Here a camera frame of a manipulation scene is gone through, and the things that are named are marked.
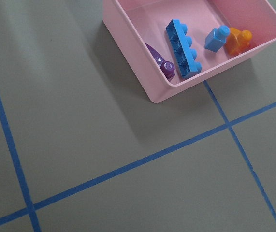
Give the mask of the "long blue block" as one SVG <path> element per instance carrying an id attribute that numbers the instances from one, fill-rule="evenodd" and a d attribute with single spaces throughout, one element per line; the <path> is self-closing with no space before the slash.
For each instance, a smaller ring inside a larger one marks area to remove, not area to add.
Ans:
<path id="1" fill-rule="evenodd" d="M 197 51 L 192 46 L 192 38 L 187 36 L 188 27 L 179 19 L 172 19 L 166 27 L 171 49 L 183 79 L 192 78 L 202 71 L 202 65 L 196 61 Z"/>

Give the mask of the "pink plastic box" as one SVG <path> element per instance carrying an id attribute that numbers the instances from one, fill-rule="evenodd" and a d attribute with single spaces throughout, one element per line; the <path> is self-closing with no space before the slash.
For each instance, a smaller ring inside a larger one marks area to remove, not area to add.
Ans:
<path id="1" fill-rule="evenodd" d="M 251 57 L 276 41 L 276 11 L 266 0 L 105 0 L 102 19 L 149 99 L 159 103 Z M 175 61 L 166 27 L 178 19 L 188 27 L 202 72 L 167 80 L 148 50 Z M 225 49 L 204 48 L 205 38 L 221 25 L 249 30 L 247 51 L 233 57 Z"/>

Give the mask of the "small blue block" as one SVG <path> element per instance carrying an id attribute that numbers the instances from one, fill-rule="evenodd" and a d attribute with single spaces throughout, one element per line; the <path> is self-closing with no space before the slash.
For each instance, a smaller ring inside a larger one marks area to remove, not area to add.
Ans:
<path id="1" fill-rule="evenodd" d="M 221 25 L 218 28 L 213 28 L 205 39 L 204 48 L 212 52 L 217 52 L 221 49 L 230 35 L 230 28 L 226 25 Z"/>

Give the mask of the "orange block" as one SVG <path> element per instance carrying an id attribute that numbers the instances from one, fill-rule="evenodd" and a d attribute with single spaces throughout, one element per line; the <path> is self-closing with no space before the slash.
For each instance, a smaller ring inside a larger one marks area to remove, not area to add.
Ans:
<path id="1" fill-rule="evenodd" d="M 249 30 L 239 30 L 234 27 L 229 29 L 230 35 L 227 37 L 225 49 L 231 56 L 239 55 L 250 47 L 252 33 Z"/>

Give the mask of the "purple block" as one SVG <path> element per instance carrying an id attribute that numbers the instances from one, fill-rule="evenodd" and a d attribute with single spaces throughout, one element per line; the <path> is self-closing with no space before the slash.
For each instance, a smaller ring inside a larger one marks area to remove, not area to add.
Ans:
<path id="1" fill-rule="evenodd" d="M 145 44 L 151 53 L 152 57 L 156 61 L 157 65 L 160 67 L 162 73 L 166 77 L 167 80 L 172 79 L 175 76 L 175 66 L 172 62 L 167 61 L 163 58 L 163 56 L 158 53 L 152 46 L 149 44 Z"/>

